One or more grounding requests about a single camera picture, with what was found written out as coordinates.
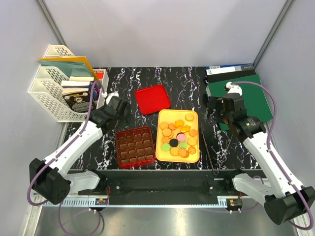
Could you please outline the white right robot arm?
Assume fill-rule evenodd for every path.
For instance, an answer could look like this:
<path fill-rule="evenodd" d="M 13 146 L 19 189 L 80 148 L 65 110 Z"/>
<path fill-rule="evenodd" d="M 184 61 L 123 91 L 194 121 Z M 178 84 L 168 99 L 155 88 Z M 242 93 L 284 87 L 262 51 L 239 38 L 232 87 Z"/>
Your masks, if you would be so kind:
<path fill-rule="evenodd" d="M 210 96 L 207 109 L 215 112 L 215 121 L 228 125 L 232 134 L 254 156 L 270 185 L 254 180 L 242 170 L 224 177 L 223 188 L 229 195 L 242 192 L 261 204 L 277 225 L 310 212 L 315 189 L 304 184 L 290 171 L 270 141 L 270 134 L 257 117 L 249 117 L 244 99 L 238 93 Z"/>

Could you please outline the red cookie box with tray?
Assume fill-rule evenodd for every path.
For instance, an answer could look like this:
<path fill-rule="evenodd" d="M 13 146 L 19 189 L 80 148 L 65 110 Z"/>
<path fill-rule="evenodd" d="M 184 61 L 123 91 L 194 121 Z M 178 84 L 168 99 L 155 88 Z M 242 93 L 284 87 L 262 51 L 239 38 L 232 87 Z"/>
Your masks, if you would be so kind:
<path fill-rule="evenodd" d="M 118 165 L 122 169 L 154 164 L 155 147 L 150 127 L 121 130 L 115 134 Z"/>

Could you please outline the metal tongs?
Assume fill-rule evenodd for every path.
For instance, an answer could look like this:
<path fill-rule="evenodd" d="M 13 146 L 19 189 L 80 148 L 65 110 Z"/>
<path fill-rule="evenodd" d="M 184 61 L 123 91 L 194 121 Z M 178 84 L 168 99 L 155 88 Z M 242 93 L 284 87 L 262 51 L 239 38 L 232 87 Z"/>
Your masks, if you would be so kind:
<path fill-rule="evenodd" d="M 206 156 L 208 157 L 209 162 L 210 162 L 210 167 L 211 167 L 212 173 L 215 176 L 218 176 L 220 171 L 223 169 L 223 165 L 224 165 L 225 161 L 227 160 L 227 153 L 228 153 L 228 149 L 231 145 L 233 135 L 231 135 L 229 137 L 229 139 L 226 143 L 226 147 L 219 150 L 219 151 L 215 151 L 213 147 L 210 147 L 208 145 L 204 131 L 201 132 L 201 137 L 202 137 L 205 149 L 206 149 Z"/>

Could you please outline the orange flower cookie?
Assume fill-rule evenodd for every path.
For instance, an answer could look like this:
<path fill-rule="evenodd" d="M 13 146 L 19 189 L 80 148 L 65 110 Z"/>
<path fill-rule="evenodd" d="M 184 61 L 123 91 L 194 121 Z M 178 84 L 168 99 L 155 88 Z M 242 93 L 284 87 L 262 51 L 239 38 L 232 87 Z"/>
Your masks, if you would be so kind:
<path fill-rule="evenodd" d="M 190 147 L 188 148 L 188 153 L 189 153 L 190 155 L 194 155 L 194 154 L 196 154 L 196 152 L 197 152 L 197 150 L 196 150 L 195 147 L 190 146 Z"/>

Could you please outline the orange fish cookie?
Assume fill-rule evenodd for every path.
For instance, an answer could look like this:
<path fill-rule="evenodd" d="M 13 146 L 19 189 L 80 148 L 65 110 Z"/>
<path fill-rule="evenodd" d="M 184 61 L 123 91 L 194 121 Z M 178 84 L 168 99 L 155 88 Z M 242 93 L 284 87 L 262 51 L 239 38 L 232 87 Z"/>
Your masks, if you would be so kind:
<path fill-rule="evenodd" d="M 181 128 L 180 128 L 180 132 L 181 133 L 187 133 L 190 131 L 190 126 L 189 125 L 183 125 Z"/>

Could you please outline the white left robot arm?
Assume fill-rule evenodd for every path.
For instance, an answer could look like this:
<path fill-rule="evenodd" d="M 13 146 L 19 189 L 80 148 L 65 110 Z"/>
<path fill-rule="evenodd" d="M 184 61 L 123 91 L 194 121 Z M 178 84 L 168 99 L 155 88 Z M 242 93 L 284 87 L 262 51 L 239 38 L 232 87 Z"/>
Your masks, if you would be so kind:
<path fill-rule="evenodd" d="M 100 195 L 106 190 L 106 177 L 96 170 L 84 170 L 71 174 L 69 170 L 76 160 L 108 131 L 118 123 L 130 124 L 132 115 L 130 104 L 117 96 L 87 115 L 87 120 L 55 152 L 39 160 L 35 158 L 29 165 L 30 185 L 27 190 L 29 204 L 34 190 L 45 201 L 56 205 L 68 195 L 90 190 Z"/>

